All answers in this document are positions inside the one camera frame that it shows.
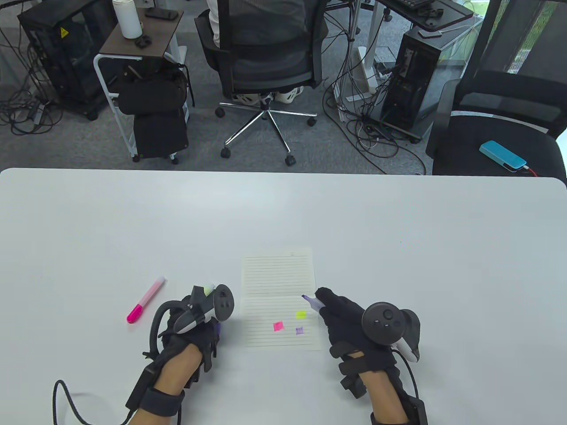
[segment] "black backpack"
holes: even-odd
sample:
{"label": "black backpack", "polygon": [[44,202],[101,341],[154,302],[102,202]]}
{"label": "black backpack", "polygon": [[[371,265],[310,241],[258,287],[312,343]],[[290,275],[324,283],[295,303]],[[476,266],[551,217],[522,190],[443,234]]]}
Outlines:
{"label": "black backpack", "polygon": [[189,146],[183,112],[188,88],[195,102],[187,66],[166,59],[128,61],[118,88],[120,111],[134,115],[140,158],[165,157]]}

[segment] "person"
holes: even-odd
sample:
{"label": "person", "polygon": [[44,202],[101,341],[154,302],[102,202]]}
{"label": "person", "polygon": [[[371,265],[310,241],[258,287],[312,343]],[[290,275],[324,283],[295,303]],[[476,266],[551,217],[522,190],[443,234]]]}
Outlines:
{"label": "person", "polygon": [[[354,367],[360,370],[359,378],[372,403],[372,424],[419,425],[419,417],[408,402],[410,397],[401,387],[399,371],[390,347],[370,341],[362,331],[363,309],[327,288],[318,289],[315,295],[325,304],[319,313],[328,328],[332,348],[341,344],[351,346],[352,351],[342,357],[345,361],[343,365],[354,362]],[[148,390],[153,401],[142,401],[130,425],[169,424],[170,416],[176,414],[181,404],[186,383],[198,373],[201,363],[205,363],[205,370],[210,368],[210,344],[214,342],[217,333],[215,326],[209,323],[201,324],[183,336],[186,346],[167,360],[153,388]],[[167,343],[168,341],[164,341],[164,352],[168,350]],[[152,412],[145,410],[145,406],[149,406],[148,409]]]}
{"label": "person", "polygon": [[[221,46],[221,27],[219,25],[218,19],[218,0],[207,0],[207,6],[209,7],[209,23],[211,29],[213,30],[213,41],[217,47]],[[294,99],[303,93],[303,86],[295,87],[293,90],[280,93],[276,92],[274,100],[280,103],[290,104]],[[260,102],[260,95],[258,94],[244,94],[244,95],[233,95],[232,100],[242,103],[246,106],[254,106]]]}

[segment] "white shoe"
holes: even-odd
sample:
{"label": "white shoe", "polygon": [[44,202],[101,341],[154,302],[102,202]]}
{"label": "white shoe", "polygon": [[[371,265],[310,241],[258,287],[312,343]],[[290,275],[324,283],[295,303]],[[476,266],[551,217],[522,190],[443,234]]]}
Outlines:
{"label": "white shoe", "polygon": [[246,106],[254,106],[260,102],[259,95],[232,95],[232,100]]}
{"label": "white shoe", "polygon": [[291,90],[290,92],[287,92],[287,93],[276,94],[275,101],[289,105],[301,93],[303,93],[303,86],[296,87],[295,89],[293,89],[293,90]]}

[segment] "lined paper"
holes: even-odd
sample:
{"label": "lined paper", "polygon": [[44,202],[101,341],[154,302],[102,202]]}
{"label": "lined paper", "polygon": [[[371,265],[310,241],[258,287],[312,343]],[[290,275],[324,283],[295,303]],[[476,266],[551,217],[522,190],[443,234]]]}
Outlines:
{"label": "lined paper", "polygon": [[[298,314],[309,309],[301,295],[312,295],[316,289],[310,250],[244,257],[242,285],[247,346],[321,349],[319,315],[314,311]],[[275,332],[278,322],[285,329]]]}

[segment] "smartphone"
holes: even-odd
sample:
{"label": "smartphone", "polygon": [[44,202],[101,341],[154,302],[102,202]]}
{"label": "smartphone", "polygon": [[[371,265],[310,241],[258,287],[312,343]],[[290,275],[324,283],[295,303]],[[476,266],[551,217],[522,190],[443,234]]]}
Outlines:
{"label": "smartphone", "polygon": [[509,151],[500,143],[491,140],[480,145],[479,149],[484,155],[500,164],[508,171],[516,172],[527,164],[526,160]]}
{"label": "smartphone", "polygon": [[146,9],[144,14],[148,18],[157,18],[157,19],[165,19],[165,20],[174,20],[179,16],[179,13],[176,10],[160,9],[158,7],[149,7]]}
{"label": "smartphone", "polygon": [[443,35],[441,31],[429,32],[429,31],[425,31],[424,29],[419,30],[417,33],[423,39],[437,39]]}

